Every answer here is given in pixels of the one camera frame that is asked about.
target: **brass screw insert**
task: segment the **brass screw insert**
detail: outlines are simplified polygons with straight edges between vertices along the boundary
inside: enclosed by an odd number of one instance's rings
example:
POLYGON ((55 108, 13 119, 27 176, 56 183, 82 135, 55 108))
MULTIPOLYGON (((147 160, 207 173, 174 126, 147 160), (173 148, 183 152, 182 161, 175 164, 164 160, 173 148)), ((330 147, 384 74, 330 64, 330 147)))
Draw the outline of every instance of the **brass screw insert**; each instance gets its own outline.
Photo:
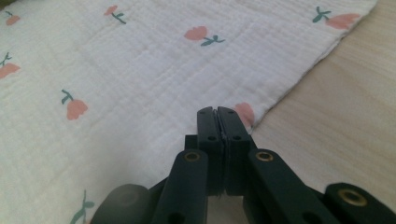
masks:
POLYGON ((274 157, 268 152, 258 152, 256 153, 256 158, 259 161, 273 161, 274 157))
POLYGON ((340 189, 338 190, 338 196, 344 200, 344 202, 363 207, 367 205, 367 200, 361 194, 354 189, 340 189))
POLYGON ((189 152, 184 155, 184 160, 186 161, 198 161, 200 158, 201 156, 196 152, 189 152))

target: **screw hole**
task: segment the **screw hole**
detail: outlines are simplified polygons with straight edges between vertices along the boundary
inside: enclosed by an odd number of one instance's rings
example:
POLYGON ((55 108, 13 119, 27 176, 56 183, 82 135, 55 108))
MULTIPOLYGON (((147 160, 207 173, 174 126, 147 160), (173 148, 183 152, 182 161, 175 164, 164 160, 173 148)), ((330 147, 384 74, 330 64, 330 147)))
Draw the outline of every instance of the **screw hole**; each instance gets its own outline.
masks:
POLYGON ((184 216, 181 215, 180 213, 172 213, 168 217, 168 223, 169 224, 183 224, 185 219, 186 218, 184 218, 184 216))
POLYGON ((367 205, 366 198, 353 189, 340 189, 338 190, 338 196, 340 196, 340 198, 342 198, 346 203, 350 203, 355 206, 367 205))
POLYGON ((274 159, 273 155, 268 152, 258 152, 256 158, 260 161, 272 161, 274 159))
POLYGON ((303 213, 303 219, 307 224, 321 224, 322 221, 320 217, 315 215, 314 213, 311 212, 305 212, 303 213))
POLYGON ((198 161, 200 159, 200 155, 196 152, 189 152, 184 155, 184 159, 186 161, 198 161))

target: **pink flower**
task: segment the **pink flower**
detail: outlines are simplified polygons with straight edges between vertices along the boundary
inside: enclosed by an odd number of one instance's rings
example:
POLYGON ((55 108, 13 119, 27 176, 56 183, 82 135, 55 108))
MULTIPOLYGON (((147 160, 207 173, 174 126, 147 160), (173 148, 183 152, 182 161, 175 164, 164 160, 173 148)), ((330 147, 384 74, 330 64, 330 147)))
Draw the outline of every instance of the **pink flower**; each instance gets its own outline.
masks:
POLYGON ((254 123, 254 112, 248 103, 242 103, 235 106, 235 112, 244 123, 245 127, 251 127, 254 123))
POLYGON ((6 65, 0 68, 0 78, 6 77, 7 75, 18 71, 18 69, 20 68, 17 65, 6 63, 6 65))
POLYGON ((80 100, 70 101, 67 105, 67 118, 78 119, 78 116, 87 111, 88 107, 80 100))
POLYGON ((332 28, 340 29, 340 30, 348 29, 349 25, 354 23, 355 19, 357 19, 360 16, 361 15, 356 13, 349 13, 349 14, 335 16, 326 20, 326 25, 329 25, 332 28))
POLYGON ((107 11, 105 12, 105 16, 111 15, 116 9, 117 9, 117 6, 109 7, 107 9, 107 11))
POLYGON ((206 37, 206 35, 207 35, 206 27, 198 26, 189 30, 186 34, 184 34, 184 37, 186 37, 189 40, 202 40, 206 37))
POLYGON ((70 100, 69 104, 67 104, 67 118, 68 119, 78 119, 78 116, 84 114, 87 111, 88 107, 84 104, 84 102, 80 100, 73 99, 73 96, 65 90, 62 90, 66 96, 62 99, 62 104, 66 103, 67 100, 70 100))
POLYGON ((15 22, 17 22, 20 19, 19 16, 11 16, 10 18, 8 18, 8 20, 6 21, 6 25, 12 25, 15 22))

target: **light wood surface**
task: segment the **light wood surface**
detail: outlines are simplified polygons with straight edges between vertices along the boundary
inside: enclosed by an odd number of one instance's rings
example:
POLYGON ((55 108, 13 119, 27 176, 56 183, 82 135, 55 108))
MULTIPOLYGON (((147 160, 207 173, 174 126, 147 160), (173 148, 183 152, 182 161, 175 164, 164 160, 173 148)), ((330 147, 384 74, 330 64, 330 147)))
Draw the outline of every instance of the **light wood surface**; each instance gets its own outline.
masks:
MULTIPOLYGON (((252 136, 307 186, 357 185, 396 212, 396 1, 379 0, 252 136)), ((247 223, 241 198, 208 209, 209 224, 247 223)))

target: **white muslin blanket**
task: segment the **white muslin blanket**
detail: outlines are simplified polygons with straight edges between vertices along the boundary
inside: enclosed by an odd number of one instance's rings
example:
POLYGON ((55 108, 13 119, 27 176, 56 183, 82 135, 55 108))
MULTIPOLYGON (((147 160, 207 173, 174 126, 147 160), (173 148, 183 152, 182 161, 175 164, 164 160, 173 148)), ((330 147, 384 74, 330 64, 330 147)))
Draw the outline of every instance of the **white muslin blanket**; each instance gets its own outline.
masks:
POLYGON ((88 223, 167 177, 196 112, 251 132, 375 0, 37 0, 0 11, 0 223, 88 223))

